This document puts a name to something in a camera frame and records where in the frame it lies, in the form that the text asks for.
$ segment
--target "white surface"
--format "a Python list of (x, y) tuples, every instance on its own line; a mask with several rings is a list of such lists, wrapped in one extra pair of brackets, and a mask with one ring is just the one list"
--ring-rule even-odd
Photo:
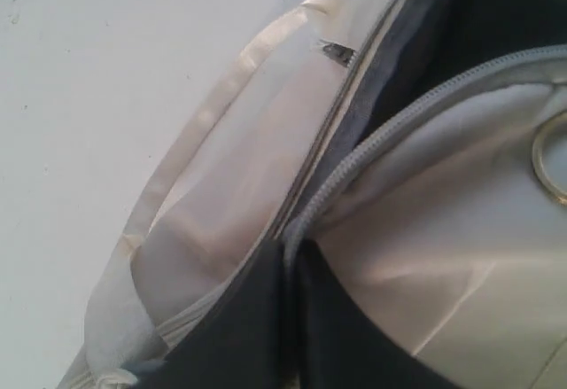
[(0, 386), (42, 389), (159, 158), (301, 0), (0, 0)]

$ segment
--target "black fabric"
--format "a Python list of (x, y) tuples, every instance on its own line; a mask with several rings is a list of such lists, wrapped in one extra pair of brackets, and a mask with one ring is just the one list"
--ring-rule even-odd
[(424, 3), (433, 3), (429, 15), (393, 63), (395, 72), (376, 96), (359, 142), (428, 90), (474, 66), (567, 43), (567, 0), (409, 0), (392, 30), (408, 30), (413, 10)]
[(279, 388), (281, 252), (275, 243), (260, 246), (214, 308), (135, 388)]
[(313, 242), (299, 253), (295, 290), (302, 389), (457, 389), (360, 311)]

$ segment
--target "metal ring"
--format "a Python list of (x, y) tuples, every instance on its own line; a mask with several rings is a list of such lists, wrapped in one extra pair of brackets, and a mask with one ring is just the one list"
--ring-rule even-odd
[(553, 135), (553, 133), (563, 125), (567, 127), (567, 112), (557, 115), (541, 126), (533, 140), (532, 165), (535, 175), (540, 180), (543, 188), (546, 189), (553, 199), (558, 201), (561, 205), (567, 206), (567, 191), (551, 181), (543, 163), (543, 150), (546, 141), (549, 136)]

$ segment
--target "bag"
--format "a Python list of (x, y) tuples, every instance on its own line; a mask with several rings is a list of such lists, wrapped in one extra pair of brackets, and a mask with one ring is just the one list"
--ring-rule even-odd
[(59, 387), (567, 385), (566, 16), (306, 0), (267, 27), (148, 182)]

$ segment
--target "gray zipper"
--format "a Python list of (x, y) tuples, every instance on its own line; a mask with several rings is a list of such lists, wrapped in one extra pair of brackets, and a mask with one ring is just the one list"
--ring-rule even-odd
[(301, 240), (323, 212), (331, 198), (337, 196), (370, 162), (384, 154), (402, 137), (431, 116), (444, 111), (442, 100), (474, 83), (515, 66), (539, 61), (567, 59), (567, 45), (520, 51), (474, 67), (439, 85), (418, 98), (377, 129), (353, 152), (347, 155), (307, 203), (305, 209), (284, 232), (284, 264), (291, 269)]

